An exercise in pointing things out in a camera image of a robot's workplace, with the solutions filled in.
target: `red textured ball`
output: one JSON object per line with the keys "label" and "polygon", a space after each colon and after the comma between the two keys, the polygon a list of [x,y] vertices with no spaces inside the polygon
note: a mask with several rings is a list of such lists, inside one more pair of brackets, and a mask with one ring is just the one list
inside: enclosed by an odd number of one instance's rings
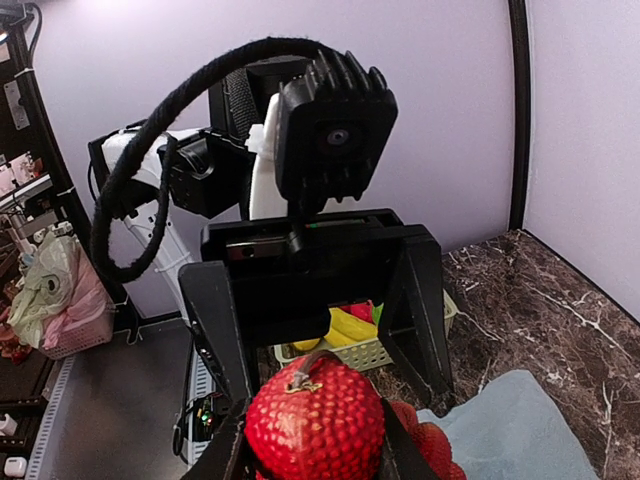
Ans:
{"label": "red textured ball", "polygon": [[[247,412],[249,444],[278,480],[370,480],[384,440],[380,397],[335,355],[313,356],[296,359],[258,392]],[[306,386],[291,392],[305,361],[312,365]]]}

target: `light blue towel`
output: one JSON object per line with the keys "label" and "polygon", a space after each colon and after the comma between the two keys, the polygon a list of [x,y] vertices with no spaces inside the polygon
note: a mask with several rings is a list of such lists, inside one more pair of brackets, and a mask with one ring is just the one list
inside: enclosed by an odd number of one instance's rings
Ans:
{"label": "light blue towel", "polygon": [[453,459],[469,480],[598,480],[553,400],[526,370],[514,370],[444,418]]}

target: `white wall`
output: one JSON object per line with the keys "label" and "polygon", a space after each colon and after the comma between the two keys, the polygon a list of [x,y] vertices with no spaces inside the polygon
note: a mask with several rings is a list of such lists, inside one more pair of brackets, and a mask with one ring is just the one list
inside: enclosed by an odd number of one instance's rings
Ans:
{"label": "white wall", "polygon": [[[47,111],[92,211],[86,143],[145,117],[189,73],[271,35],[303,35],[376,65],[400,116],[362,207],[392,207],[445,249],[506,230],[513,155],[513,74],[504,0],[49,0],[36,52]],[[205,125],[204,101],[177,126]],[[176,224],[198,250],[204,221]],[[117,256],[139,251],[119,232]],[[129,286],[145,315],[171,310],[154,274]]]}
{"label": "white wall", "polygon": [[529,2],[526,228],[640,318],[640,2]]}

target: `banana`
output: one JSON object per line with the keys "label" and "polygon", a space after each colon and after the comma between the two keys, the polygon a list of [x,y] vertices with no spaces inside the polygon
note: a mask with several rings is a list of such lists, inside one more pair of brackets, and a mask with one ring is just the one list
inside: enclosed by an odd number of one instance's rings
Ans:
{"label": "banana", "polygon": [[331,328],[356,342],[364,342],[378,336],[378,329],[339,308],[331,310]]}
{"label": "banana", "polygon": [[333,328],[333,326],[329,329],[329,333],[324,336],[324,339],[329,342],[329,345],[331,345],[333,348],[346,347],[348,345],[358,343],[353,338],[349,338],[346,335],[340,333],[338,330]]}
{"label": "banana", "polygon": [[295,347],[296,350],[299,350],[301,352],[308,352],[309,350],[312,350],[313,348],[315,348],[316,345],[318,345],[319,343],[320,343],[319,338],[313,338],[311,340],[302,340],[301,342],[293,342],[293,346]]}

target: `fake strawberry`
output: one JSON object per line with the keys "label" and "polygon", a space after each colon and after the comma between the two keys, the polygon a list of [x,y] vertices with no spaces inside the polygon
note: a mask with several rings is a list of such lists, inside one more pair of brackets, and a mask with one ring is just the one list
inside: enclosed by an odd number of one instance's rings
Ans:
{"label": "fake strawberry", "polygon": [[278,480],[370,480],[380,463],[384,412],[369,380],[319,351],[260,389],[245,434]]}
{"label": "fake strawberry", "polygon": [[411,405],[405,402],[391,402],[391,408],[407,432],[411,432],[418,426],[418,414]]}
{"label": "fake strawberry", "polygon": [[373,324],[373,302],[371,300],[367,303],[351,305],[351,312],[349,313],[360,320]]}
{"label": "fake strawberry", "polygon": [[410,433],[431,470],[441,480],[449,480],[451,444],[445,433],[433,423],[421,423]]}
{"label": "fake strawberry", "polygon": [[457,463],[452,463],[449,469],[449,480],[467,480],[467,475]]}

